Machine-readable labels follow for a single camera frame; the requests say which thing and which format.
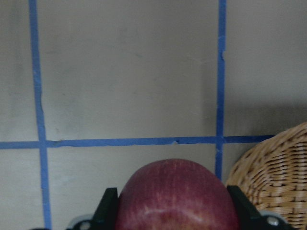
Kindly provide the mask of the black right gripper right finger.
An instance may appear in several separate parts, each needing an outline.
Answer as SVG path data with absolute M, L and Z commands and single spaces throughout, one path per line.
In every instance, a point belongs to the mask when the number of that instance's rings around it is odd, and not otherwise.
M 260 230 L 262 216 L 237 185 L 228 185 L 241 230 Z

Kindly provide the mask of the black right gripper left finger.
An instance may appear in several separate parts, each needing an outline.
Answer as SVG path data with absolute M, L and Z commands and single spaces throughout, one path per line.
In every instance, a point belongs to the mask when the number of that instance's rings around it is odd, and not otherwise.
M 93 230 L 114 230 L 118 211 L 118 190 L 107 188 L 92 217 Z

